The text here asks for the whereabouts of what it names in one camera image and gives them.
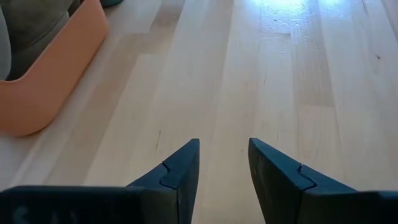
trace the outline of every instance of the orange plastic bin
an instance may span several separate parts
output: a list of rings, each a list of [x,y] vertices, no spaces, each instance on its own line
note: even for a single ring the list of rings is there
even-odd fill
[[[0,81],[0,132],[25,136],[46,127],[108,32],[100,0],[84,0],[26,74]]]

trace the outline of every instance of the green object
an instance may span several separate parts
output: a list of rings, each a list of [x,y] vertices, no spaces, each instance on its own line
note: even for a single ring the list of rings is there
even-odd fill
[[[123,0],[101,0],[102,7],[111,7],[121,3]]]

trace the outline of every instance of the hardwood floor plank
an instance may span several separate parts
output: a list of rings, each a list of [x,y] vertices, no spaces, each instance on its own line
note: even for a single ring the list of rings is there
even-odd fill
[[[102,138],[85,185],[123,185],[132,146],[149,113],[164,58],[142,54]]]
[[[299,105],[334,106],[330,74],[316,1],[305,1],[292,30],[292,60]]]
[[[213,142],[209,148],[208,172],[205,174],[202,223],[263,222],[247,159],[258,97],[259,15],[259,8],[253,2],[234,2]]]
[[[363,5],[360,2],[351,5],[351,2],[328,4],[323,1],[320,4],[346,169],[343,182],[357,189],[385,189],[397,185],[386,154],[390,149],[381,134],[380,108],[387,105],[377,99],[374,91],[373,70],[367,65],[372,57],[364,50],[368,44],[364,45],[357,38],[357,31],[364,30],[362,27],[367,25],[359,27],[352,11],[364,12]]]
[[[254,136],[300,159],[291,53],[290,34],[262,34]]]

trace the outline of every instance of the gray cushion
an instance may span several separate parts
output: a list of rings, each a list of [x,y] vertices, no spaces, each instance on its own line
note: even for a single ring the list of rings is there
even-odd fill
[[[73,0],[12,0],[3,5],[13,52],[26,49],[47,35]]]
[[[11,69],[11,47],[7,25],[0,7],[0,80],[5,80]]]
[[[69,14],[66,12],[56,25],[41,39],[33,43],[32,45],[15,51],[12,53],[12,67],[7,80],[17,80],[25,74],[30,66],[35,62],[37,57],[43,52],[48,46],[51,40],[59,33],[64,25],[69,20]]]

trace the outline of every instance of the wooden floor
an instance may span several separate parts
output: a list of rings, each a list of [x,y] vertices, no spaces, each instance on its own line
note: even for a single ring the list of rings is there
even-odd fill
[[[126,185],[201,141],[193,223],[264,223],[248,139],[398,189],[398,1],[124,0],[58,118],[0,136],[0,188]]]

